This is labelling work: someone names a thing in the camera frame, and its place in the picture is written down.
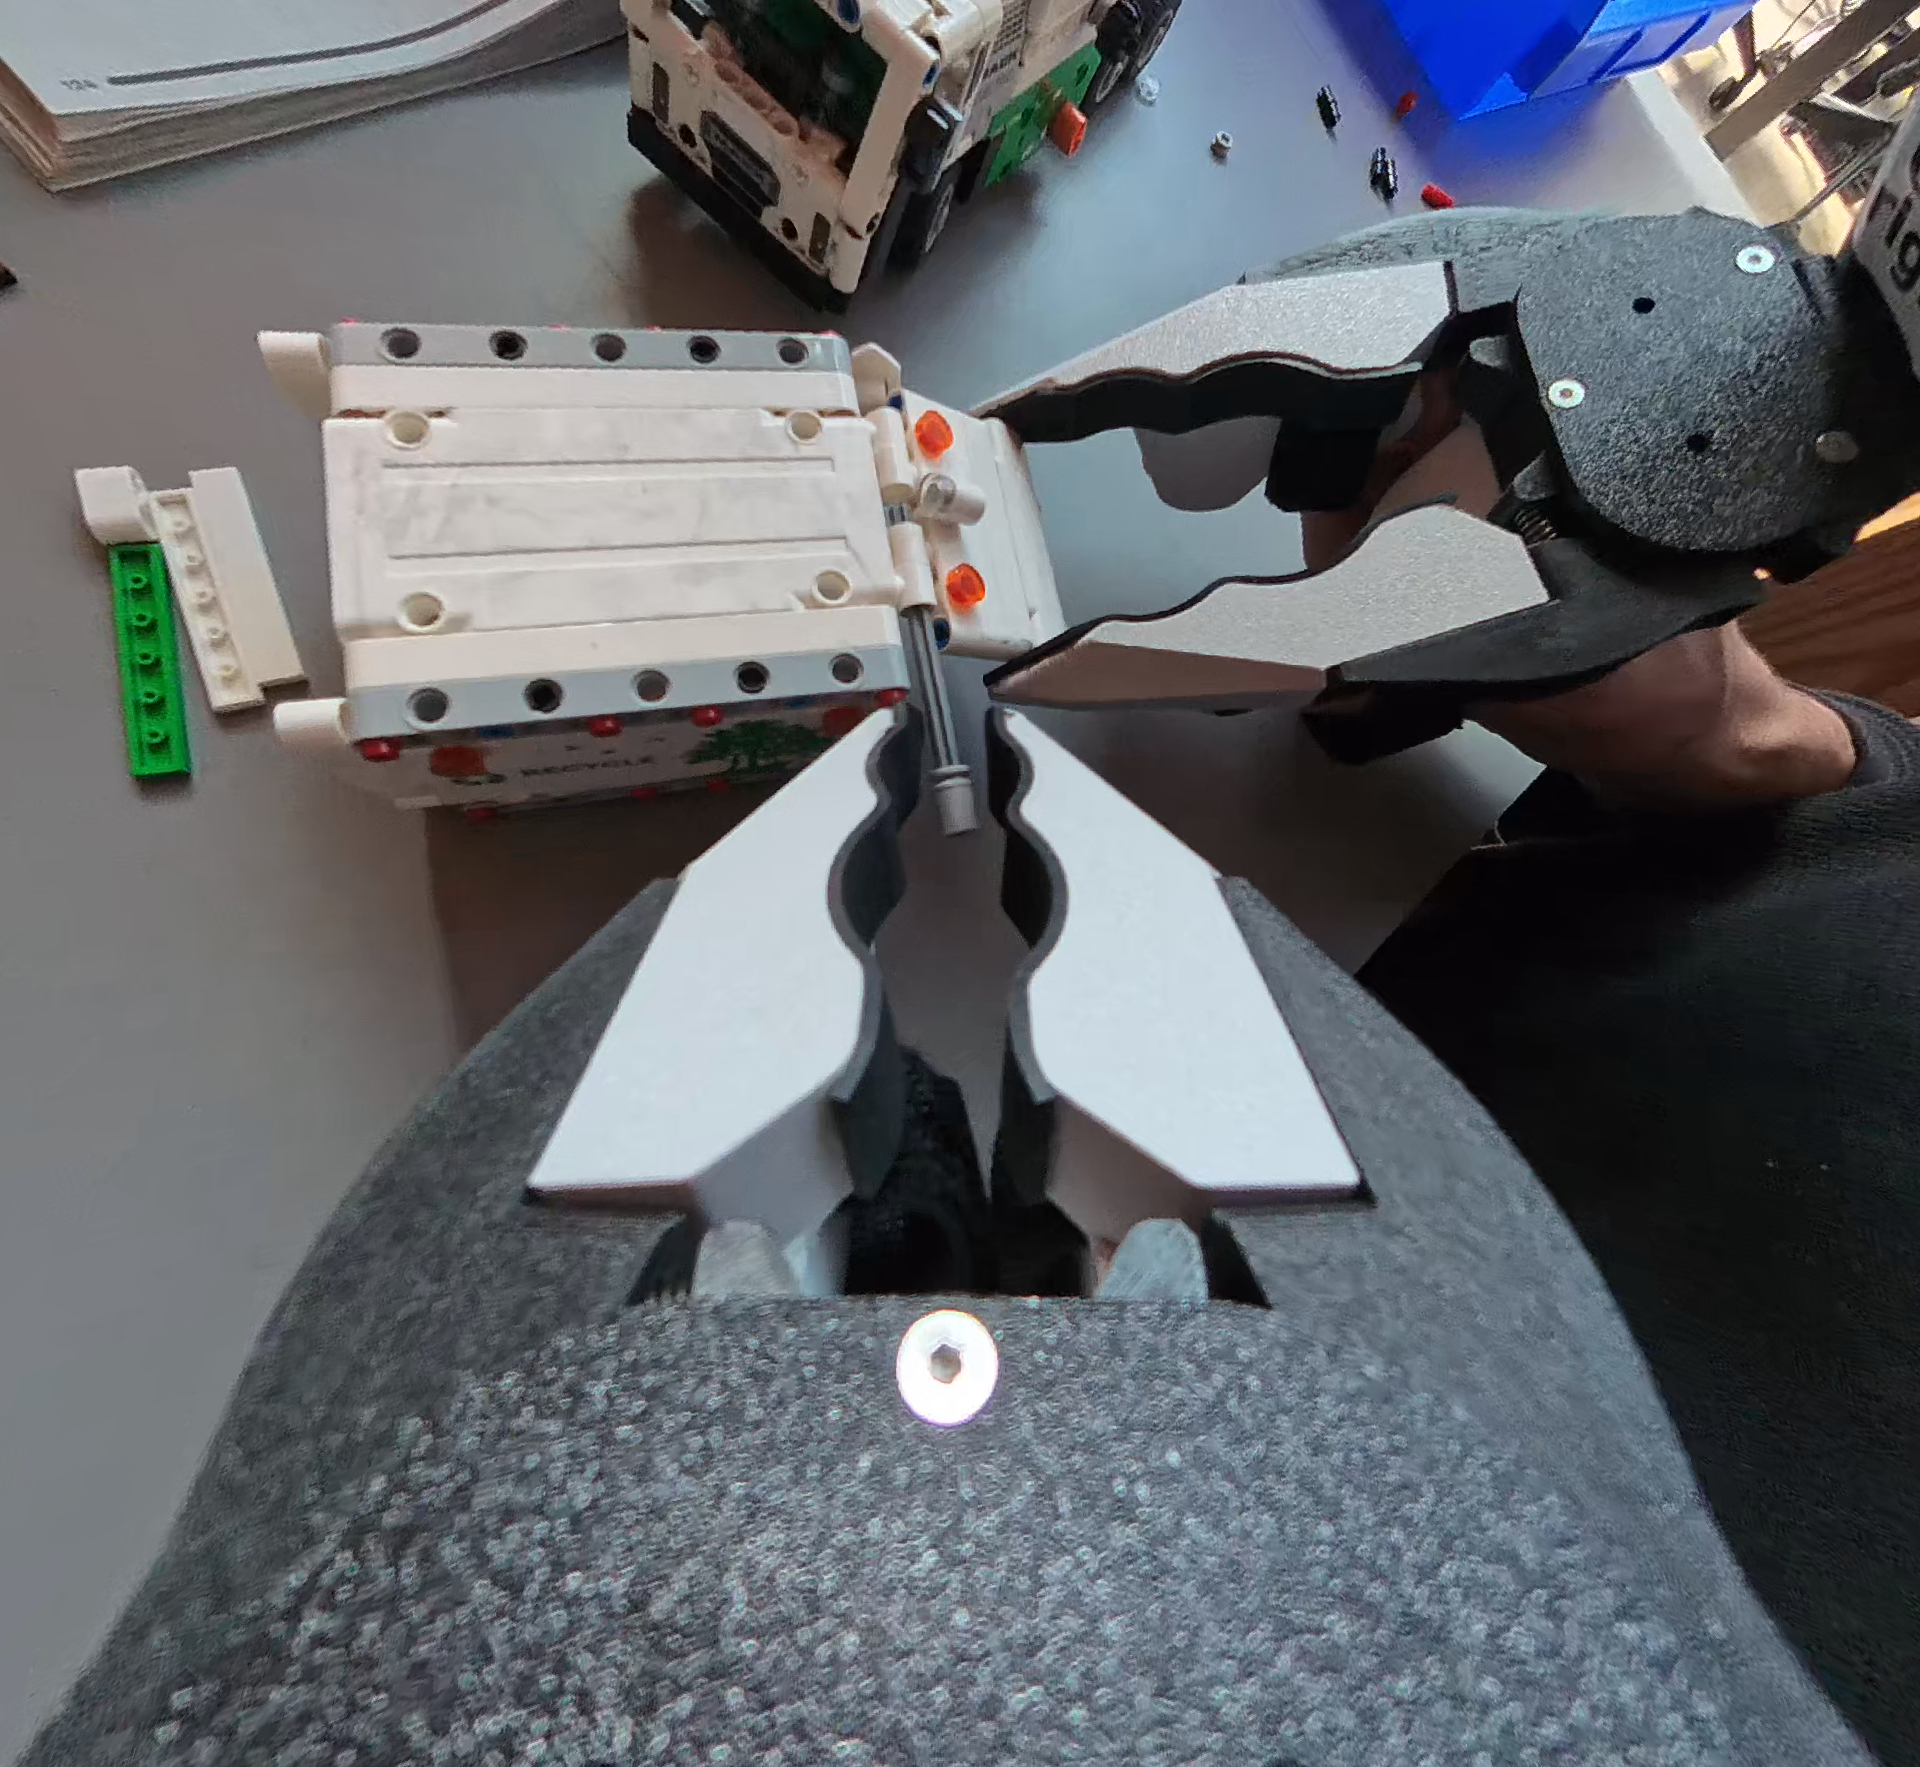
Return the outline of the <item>white lego container body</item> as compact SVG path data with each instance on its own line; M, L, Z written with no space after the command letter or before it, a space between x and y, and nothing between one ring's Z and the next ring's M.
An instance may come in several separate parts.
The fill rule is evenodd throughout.
M1019 441L834 334L261 334L318 424L344 690L280 746L400 810L779 780L1064 629Z

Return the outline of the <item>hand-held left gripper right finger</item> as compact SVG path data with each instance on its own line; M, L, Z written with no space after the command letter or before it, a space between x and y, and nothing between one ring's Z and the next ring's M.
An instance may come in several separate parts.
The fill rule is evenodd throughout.
M1226 878L1027 715L990 711L988 756L1024 942L995 1198L1064 1222L1090 1275L1141 1225L1361 1201Z

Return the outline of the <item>white curved lego piece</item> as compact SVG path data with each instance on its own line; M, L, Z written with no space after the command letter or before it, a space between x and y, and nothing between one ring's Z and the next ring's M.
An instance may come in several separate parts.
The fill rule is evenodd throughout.
M101 545L148 545L156 541L150 495L130 464L73 468L83 529Z

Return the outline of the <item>person's right hand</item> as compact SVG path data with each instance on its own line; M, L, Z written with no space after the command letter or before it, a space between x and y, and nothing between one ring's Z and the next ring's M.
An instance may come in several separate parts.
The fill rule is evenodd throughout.
M1738 625L1694 629L1550 699L1468 715L1596 798L1644 810L1719 810L1813 798L1859 768L1844 717L1784 678Z

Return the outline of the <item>white studded lego plate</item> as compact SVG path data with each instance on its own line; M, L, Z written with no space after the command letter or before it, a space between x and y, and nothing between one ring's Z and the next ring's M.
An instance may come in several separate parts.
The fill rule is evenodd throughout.
M223 584L191 489L147 490L144 526L167 567L180 626L209 708L226 715L264 705L231 630Z

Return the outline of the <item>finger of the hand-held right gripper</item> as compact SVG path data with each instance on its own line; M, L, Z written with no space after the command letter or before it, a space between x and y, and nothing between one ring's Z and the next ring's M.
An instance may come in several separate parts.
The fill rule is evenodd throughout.
M1442 261L1215 288L977 412L1022 444L1129 431L1157 495L1224 511L1356 506L1456 314Z
M1523 538L1453 504L1410 506L1335 566L1227 578L1145 617L1103 617L995 667L1000 705L1264 707L1329 672L1550 601Z

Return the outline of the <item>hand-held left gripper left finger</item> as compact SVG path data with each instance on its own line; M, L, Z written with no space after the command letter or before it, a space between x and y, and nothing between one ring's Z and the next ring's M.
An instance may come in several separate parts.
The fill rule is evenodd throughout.
M880 708L690 862L525 1186L764 1238L834 1291L834 1218L899 1157L876 938L899 904L920 717Z

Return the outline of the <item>green lego plate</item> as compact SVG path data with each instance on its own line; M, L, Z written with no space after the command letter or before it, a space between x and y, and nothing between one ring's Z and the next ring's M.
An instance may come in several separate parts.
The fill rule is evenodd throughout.
M121 540L108 543L106 559L128 773L140 784L186 781L193 765L175 602L162 554L153 541Z

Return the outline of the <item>grey lego axle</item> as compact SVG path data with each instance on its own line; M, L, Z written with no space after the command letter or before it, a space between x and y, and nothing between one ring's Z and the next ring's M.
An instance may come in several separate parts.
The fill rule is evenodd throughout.
M924 711L932 803L943 835L955 838L977 831L979 812L946 687L941 625L930 604L899 606L901 645Z

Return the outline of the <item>white lego truck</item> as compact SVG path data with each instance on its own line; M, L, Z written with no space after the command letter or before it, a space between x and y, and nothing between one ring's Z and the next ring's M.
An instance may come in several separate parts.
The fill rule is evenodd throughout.
M808 305L924 264L952 209L1150 64L1183 0L621 0L627 137Z

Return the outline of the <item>person's dark sweater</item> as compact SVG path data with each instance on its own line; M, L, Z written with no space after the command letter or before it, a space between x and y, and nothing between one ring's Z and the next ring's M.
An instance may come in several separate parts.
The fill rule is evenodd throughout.
M1734 1555L1915 1762L1915 725L1837 791L1625 807L1543 768L1361 985L1515 1141Z

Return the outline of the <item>white smooth lego tile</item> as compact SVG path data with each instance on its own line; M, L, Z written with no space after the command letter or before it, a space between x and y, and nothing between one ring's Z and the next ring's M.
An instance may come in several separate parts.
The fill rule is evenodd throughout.
M270 690L305 684L245 476L235 465L193 468L186 490L215 602L205 639L223 687L246 692L245 703L258 705Z

